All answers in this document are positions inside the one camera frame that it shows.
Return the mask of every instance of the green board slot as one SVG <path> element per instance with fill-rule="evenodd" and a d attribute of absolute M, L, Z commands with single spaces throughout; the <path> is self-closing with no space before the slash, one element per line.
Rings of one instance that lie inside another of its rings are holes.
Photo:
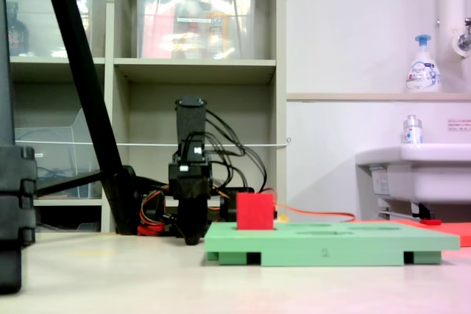
<path fill-rule="evenodd" d="M 403 224 L 288 223 L 273 231 L 238 231 L 214 223 L 205 236 L 208 261 L 220 265 L 386 266 L 440 264 L 459 237 Z"/>

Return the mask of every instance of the soap dispenser bottle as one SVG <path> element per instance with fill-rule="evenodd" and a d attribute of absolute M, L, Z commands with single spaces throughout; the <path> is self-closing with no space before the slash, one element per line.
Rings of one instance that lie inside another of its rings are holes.
<path fill-rule="evenodd" d="M 415 37 L 419 42 L 419 53 L 409 69 L 406 90 L 407 92 L 440 92 L 442 91 L 442 78 L 435 60 L 427 50 L 429 35 Z"/>

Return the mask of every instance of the black tripod leg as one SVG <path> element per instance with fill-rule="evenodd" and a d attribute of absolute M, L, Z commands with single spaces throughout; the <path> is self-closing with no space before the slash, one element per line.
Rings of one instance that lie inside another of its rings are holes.
<path fill-rule="evenodd" d="M 134 200 L 134 179 L 121 164 L 77 0 L 51 0 L 51 2 L 67 50 L 96 158 L 100 170 L 108 176 L 102 183 L 116 227 L 123 235 L 135 235 L 138 226 L 136 212 L 138 205 Z"/>

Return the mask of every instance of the bottle on shelf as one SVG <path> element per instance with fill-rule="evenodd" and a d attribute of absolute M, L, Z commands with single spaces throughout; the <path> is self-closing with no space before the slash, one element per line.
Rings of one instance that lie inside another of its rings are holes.
<path fill-rule="evenodd" d="M 419 42 L 419 53 L 411 64 L 406 80 L 406 92 L 440 92 L 442 90 L 442 78 L 435 60 L 427 50 L 429 35 L 415 37 Z"/>
<path fill-rule="evenodd" d="M 211 10 L 208 13 L 208 54 L 211 59 L 226 59 L 234 52 L 230 43 L 229 14 L 225 0 L 211 0 Z"/>
<path fill-rule="evenodd" d="M 422 121 L 415 115 L 408 115 L 403 123 L 405 143 L 423 143 Z"/>
<path fill-rule="evenodd" d="M 28 29 L 18 20 L 18 2 L 7 1 L 8 47 L 10 55 L 18 56 L 29 51 Z"/>
<path fill-rule="evenodd" d="M 77 6 L 79 8 L 80 18 L 82 18 L 82 24 L 83 28 L 85 29 L 85 34 L 87 35 L 87 39 L 90 40 L 90 9 L 87 4 L 87 0 L 77 0 Z"/>

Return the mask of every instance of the shelf unit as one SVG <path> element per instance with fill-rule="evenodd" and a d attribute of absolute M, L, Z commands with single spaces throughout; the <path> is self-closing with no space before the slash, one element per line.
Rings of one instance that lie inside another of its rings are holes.
<path fill-rule="evenodd" d="M 196 94 L 238 133 L 243 143 L 286 143 L 286 0 L 256 0 L 256 60 L 159 60 L 136 58 L 136 0 L 107 0 L 105 55 L 95 58 L 105 104 L 119 143 L 176 143 L 174 103 Z M 67 59 L 12 57 L 15 124 L 69 125 L 80 105 Z M 119 146 L 123 164 L 138 175 L 167 181 L 175 148 Z M 286 200 L 286 149 L 254 148 L 269 172 L 268 186 Z M 234 160 L 251 186 L 261 177 L 250 160 Z M 224 170 L 214 168 L 217 177 Z M 234 186 L 241 185 L 234 179 Z M 210 206 L 219 204 L 211 199 Z M 114 230 L 105 199 L 35 201 L 39 207 L 102 206 L 102 232 Z M 169 199 L 169 207 L 177 201 Z"/>

